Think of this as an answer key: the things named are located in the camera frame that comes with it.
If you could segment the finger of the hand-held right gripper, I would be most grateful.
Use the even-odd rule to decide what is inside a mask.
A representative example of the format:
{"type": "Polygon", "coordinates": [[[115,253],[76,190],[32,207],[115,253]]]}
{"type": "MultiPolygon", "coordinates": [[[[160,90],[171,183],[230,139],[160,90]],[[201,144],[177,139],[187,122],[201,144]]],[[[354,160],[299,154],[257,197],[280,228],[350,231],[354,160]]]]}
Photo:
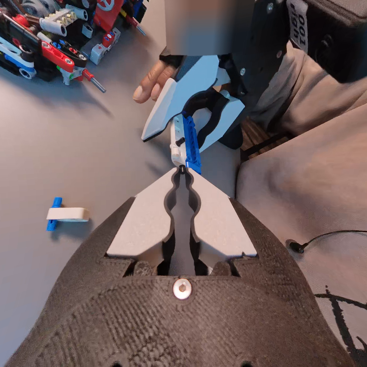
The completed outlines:
{"type": "Polygon", "coordinates": [[[197,140],[199,152],[209,148],[229,130],[240,124],[245,106],[227,91],[213,91],[197,111],[197,140]]]}
{"type": "Polygon", "coordinates": [[[181,114],[188,101],[206,92],[217,80],[217,55],[184,56],[176,74],[167,80],[147,121],[141,139],[160,135],[172,117],[181,114]]]}

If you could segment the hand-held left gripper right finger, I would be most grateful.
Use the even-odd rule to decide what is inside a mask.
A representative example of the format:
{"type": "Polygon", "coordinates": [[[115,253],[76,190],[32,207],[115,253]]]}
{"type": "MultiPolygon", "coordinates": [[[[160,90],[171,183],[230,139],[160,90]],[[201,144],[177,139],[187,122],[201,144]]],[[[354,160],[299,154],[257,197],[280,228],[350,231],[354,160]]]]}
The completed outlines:
{"type": "Polygon", "coordinates": [[[216,263],[256,257],[257,251],[232,199],[192,169],[185,170],[190,220],[190,252],[196,275],[209,275],[216,263]]]}

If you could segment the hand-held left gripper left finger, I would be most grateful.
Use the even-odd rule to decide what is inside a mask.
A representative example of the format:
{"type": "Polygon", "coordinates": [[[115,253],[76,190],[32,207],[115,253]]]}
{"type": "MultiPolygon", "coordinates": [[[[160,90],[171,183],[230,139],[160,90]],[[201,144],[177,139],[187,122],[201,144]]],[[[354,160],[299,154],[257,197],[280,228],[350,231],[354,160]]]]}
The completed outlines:
{"type": "Polygon", "coordinates": [[[157,275],[168,275],[175,250],[172,209],[180,170],[173,168],[137,194],[106,255],[146,261],[157,275]]]}

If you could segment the blue and white lego panel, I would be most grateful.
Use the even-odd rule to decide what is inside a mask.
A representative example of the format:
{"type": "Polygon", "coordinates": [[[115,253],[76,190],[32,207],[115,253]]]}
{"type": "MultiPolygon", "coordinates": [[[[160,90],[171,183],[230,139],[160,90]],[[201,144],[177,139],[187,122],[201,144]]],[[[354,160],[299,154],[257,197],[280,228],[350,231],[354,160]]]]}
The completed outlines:
{"type": "Polygon", "coordinates": [[[170,120],[171,160],[201,175],[201,158],[194,120],[179,114],[170,120]]]}

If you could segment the small white lego connector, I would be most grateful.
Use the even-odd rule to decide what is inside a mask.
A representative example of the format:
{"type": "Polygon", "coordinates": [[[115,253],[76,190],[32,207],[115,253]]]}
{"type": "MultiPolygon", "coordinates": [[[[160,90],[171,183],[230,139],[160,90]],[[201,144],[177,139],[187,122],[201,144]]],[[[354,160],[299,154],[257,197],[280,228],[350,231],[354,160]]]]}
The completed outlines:
{"type": "Polygon", "coordinates": [[[64,207],[62,198],[55,197],[46,217],[46,231],[55,231],[59,222],[87,222],[89,219],[90,213],[87,209],[82,207],[64,207]]]}

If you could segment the person's right forearm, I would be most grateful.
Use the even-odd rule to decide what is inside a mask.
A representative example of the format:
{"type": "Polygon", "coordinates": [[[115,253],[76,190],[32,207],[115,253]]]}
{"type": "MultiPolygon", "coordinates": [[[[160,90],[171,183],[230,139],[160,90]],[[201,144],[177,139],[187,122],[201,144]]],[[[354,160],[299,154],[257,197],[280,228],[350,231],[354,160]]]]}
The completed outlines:
{"type": "Polygon", "coordinates": [[[366,90],[366,78],[339,83],[289,41],[278,71],[249,116],[265,131],[298,136],[357,108],[366,117],[366,90]]]}

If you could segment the partly built lego car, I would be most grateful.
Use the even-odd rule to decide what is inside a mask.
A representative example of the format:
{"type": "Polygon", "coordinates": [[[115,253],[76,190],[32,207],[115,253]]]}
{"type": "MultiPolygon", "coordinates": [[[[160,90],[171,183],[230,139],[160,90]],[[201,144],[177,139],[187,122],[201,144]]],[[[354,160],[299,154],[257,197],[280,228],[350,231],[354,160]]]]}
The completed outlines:
{"type": "Polygon", "coordinates": [[[1,0],[1,68],[27,80],[60,72],[65,85],[86,79],[105,93],[87,63],[98,65],[122,29],[145,35],[145,12],[143,0],[1,0]]]}

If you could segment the person's right hand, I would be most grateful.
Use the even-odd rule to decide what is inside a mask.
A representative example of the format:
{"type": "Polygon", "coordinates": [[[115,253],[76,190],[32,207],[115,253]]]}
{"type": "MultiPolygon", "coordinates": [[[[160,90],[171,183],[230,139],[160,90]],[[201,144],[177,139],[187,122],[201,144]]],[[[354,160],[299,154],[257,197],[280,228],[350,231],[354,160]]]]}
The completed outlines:
{"type": "Polygon", "coordinates": [[[175,75],[181,60],[181,56],[161,55],[136,88],[133,100],[140,104],[149,99],[156,101],[168,79],[175,75]]]}

